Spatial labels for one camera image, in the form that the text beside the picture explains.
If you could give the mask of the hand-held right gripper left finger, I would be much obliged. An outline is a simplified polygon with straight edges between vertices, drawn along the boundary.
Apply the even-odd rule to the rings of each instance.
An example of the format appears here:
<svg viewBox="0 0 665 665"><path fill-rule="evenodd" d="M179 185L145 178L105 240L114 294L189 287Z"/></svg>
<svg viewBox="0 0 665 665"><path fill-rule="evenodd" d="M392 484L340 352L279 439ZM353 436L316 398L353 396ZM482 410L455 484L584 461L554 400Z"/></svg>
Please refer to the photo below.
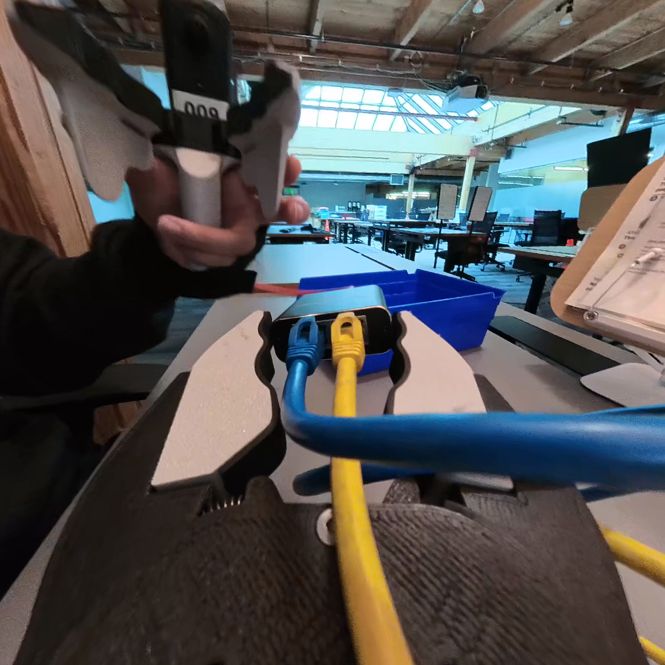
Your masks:
<svg viewBox="0 0 665 665"><path fill-rule="evenodd" d="M269 333L272 317L255 311L193 364L151 485L175 489L221 482L244 491L285 457Z"/></svg>

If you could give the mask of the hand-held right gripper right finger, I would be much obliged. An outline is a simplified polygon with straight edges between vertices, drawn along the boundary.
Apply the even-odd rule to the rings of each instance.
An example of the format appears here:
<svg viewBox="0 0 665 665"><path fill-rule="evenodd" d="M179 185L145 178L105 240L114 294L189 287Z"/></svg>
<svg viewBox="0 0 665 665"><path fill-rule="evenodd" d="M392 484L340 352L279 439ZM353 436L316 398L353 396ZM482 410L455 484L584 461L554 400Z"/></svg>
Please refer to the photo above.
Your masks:
<svg viewBox="0 0 665 665"><path fill-rule="evenodd" d="M411 312L396 312L392 324L385 414L486 413L475 374L452 345Z"/></svg>

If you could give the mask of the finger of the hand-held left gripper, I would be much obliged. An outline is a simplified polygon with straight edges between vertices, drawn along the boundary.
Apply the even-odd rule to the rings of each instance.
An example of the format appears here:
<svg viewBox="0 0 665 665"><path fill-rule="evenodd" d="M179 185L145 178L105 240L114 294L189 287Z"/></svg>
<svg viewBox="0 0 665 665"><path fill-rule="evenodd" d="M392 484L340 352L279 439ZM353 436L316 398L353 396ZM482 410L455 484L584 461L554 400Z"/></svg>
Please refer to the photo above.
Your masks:
<svg viewBox="0 0 665 665"><path fill-rule="evenodd" d="M231 144L240 152L243 181L256 189L263 215L275 220L285 185L290 141L301 116L297 71L280 61L265 63L250 99L231 108Z"/></svg>
<svg viewBox="0 0 665 665"><path fill-rule="evenodd" d="M62 56L62 116L87 186L117 200L130 169L147 170L159 98L113 58Z"/></svg>

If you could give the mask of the blue plastic bin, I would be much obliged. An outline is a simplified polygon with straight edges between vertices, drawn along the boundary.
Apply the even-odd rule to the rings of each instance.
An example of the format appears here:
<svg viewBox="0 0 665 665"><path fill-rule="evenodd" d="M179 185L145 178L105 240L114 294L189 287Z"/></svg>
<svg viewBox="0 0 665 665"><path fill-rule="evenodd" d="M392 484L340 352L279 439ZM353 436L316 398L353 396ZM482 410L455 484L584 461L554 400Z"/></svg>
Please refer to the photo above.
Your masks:
<svg viewBox="0 0 665 665"><path fill-rule="evenodd" d="M482 345L505 291L444 273L417 269L302 278L304 290L376 285L391 313L409 311L456 351Z"/></svg>

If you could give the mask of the black network splitter box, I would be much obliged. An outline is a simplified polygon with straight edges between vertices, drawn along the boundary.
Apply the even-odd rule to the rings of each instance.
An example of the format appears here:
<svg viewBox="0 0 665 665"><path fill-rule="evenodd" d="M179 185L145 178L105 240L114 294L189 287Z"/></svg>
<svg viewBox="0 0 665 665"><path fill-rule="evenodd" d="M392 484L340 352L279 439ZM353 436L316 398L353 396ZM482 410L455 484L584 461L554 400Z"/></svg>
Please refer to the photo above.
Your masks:
<svg viewBox="0 0 665 665"><path fill-rule="evenodd" d="M330 328L340 313L352 312L361 321L366 355L392 349L392 315L378 285L329 290L300 296L271 324L270 340L278 359L285 361L290 331L300 319L314 317L325 338L323 359L332 358Z"/></svg>

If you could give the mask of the grey desk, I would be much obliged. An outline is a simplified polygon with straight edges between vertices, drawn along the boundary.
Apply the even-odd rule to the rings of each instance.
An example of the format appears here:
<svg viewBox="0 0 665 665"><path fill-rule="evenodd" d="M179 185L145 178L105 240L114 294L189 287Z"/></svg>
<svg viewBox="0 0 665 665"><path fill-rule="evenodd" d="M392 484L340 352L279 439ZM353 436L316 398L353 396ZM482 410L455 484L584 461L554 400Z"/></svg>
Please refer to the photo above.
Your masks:
<svg viewBox="0 0 665 665"><path fill-rule="evenodd" d="M412 273L417 264L364 245L268 245L252 269L258 281L266 284L297 284L302 277L377 273L388 269ZM204 351L223 333L255 309L265 307L278 314L291 300L284 297L235 296L214 305L203 323L193 332L155 386L145 408L151 404L179 372L189 370ZM584 413L608 408L582 387L578 378L563 372L502 337L488 332L483 344L462 356L478 374L485 376L508 404L518 412L553 414ZM12 664L30 619L38 586L64 524L68 508L54 531L47 536L36 558L1 602L1 663ZM592 506L603 524L664 552L664 495L634 494L605 500ZM620 567L620 574L639 635L664 647L664 589L632 570Z"/></svg>

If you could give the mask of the person's left hand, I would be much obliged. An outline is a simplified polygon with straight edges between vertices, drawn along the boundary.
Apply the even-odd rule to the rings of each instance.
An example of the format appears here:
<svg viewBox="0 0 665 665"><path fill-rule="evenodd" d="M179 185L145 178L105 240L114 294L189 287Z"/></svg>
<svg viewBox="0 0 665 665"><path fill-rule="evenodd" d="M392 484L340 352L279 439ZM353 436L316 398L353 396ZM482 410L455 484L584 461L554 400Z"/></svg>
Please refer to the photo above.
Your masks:
<svg viewBox="0 0 665 665"><path fill-rule="evenodd" d="M229 267L254 253L258 234L275 221L304 223L310 207L301 196L282 197L278 211L266 217L256 188L244 183L239 168L221 177L221 217L224 228L211 228L183 217L178 171L169 160L154 157L149 170L126 174L137 216L151 228L162 251L183 268Z"/></svg>

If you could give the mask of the wooden pillar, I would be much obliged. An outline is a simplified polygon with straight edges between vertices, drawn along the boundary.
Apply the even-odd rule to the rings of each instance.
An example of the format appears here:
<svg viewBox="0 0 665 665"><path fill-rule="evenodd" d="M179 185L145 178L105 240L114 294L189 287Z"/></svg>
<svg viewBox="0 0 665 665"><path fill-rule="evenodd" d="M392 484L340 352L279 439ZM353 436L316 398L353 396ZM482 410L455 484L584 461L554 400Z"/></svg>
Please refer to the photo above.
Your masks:
<svg viewBox="0 0 665 665"><path fill-rule="evenodd" d="M96 221L59 102L16 42L10 5L1 2L1 228L77 256Z"/></svg>

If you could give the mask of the black office chair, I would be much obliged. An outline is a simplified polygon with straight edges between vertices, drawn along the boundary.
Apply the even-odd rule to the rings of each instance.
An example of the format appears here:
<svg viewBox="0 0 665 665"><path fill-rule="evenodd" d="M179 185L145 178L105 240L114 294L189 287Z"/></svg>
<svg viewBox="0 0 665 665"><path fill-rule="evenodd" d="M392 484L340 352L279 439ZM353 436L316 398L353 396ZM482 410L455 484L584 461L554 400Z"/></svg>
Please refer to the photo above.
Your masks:
<svg viewBox="0 0 665 665"><path fill-rule="evenodd" d="M515 242L517 247L553 247L565 245L561 210L535 210L531 235Z"/></svg>
<svg viewBox="0 0 665 665"><path fill-rule="evenodd" d="M476 281L466 272L470 265L495 265L505 271L505 264L496 260L503 229L495 227L497 212L488 212L482 221L469 222L461 235L444 238L446 249L436 249L434 263L444 262L444 271L467 281Z"/></svg>

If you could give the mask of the ceiling projector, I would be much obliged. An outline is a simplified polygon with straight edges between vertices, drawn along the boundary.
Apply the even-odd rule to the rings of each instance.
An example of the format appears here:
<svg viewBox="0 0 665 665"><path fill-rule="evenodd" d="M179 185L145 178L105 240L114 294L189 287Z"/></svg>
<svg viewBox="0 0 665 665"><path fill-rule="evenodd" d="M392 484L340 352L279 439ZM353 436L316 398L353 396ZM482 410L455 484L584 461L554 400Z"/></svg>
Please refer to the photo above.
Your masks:
<svg viewBox="0 0 665 665"><path fill-rule="evenodd" d="M482 78L476 74L461 74L455 86L445 94L444 112L464 115L478 110L489 99L489 90Z"/></svg>

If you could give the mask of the wooden instruction board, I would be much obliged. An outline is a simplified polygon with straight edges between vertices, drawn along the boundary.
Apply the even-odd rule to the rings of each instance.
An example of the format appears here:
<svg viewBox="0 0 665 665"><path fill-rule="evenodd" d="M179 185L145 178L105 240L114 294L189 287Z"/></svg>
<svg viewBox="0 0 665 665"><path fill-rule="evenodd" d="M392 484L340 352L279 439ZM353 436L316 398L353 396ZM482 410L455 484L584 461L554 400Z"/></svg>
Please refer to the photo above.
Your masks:
<svg viewBox="0 0 665 665"><path fill-rule="evenodd" d="M551 292L562 320L664 355L664 158L643 168Z"/></svg>

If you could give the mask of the black wall screen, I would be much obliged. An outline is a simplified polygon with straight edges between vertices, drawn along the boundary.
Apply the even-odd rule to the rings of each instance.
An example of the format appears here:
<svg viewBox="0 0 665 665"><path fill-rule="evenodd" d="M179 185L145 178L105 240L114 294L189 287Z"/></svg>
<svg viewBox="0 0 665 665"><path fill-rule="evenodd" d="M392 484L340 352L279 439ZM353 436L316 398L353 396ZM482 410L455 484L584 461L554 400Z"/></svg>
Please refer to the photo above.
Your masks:
<svg viewBox="0 0 665 665"><path fill-rule="evenodd" d="M625 185L645 166L651 152L652 129L591 142L586 146L587 187Z"/></svg>

